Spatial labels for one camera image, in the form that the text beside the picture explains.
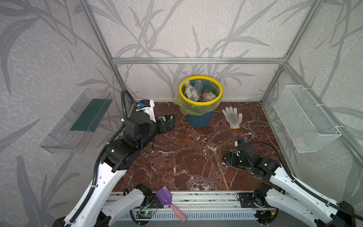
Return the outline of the square clear bottle blue cap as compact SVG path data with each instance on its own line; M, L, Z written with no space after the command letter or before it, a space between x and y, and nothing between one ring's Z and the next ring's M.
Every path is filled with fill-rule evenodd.
M194 81L193 86L195 87L195 90L197 91L198 95L200 96L203 91L203 81L201 79L198 79Z

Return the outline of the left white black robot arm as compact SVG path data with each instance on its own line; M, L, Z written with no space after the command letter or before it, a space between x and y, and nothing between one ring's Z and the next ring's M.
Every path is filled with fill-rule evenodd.
M153 100L136 102L127 90L121 91L121 102L123 123L98 155L90 185L73 210L53 226L110 227L132 209L147 204L151 190L142 184L110 205L105 202L142 150L156 136L175 129L175 115L156 118Z

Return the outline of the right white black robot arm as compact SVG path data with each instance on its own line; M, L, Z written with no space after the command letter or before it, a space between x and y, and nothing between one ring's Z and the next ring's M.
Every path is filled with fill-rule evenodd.
M283 162L260 157L252 143L237 140L235 147L235 152L223 157L224 163L268 181L253 192L250 200L238 194L241 206L252 203L259 208L275 208L310 227L355 227L356 221L363 219L348 202L331 199L294 177Z

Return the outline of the clear bottle green cap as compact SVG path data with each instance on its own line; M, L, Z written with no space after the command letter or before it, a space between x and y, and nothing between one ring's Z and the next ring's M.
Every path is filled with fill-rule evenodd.
M198 102L199 101L199 94L194 86L191 85L189 80L184 82L184 95L191 101Z

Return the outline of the brown coffee bottle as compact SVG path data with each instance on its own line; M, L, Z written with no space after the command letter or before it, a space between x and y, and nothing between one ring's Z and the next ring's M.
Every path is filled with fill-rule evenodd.
M208 91L208 92L205 91L205 92L201 93L201 98L202 98L203 102L210 102L210 101L213 101L214 99L216 99L217 96L211 91Z

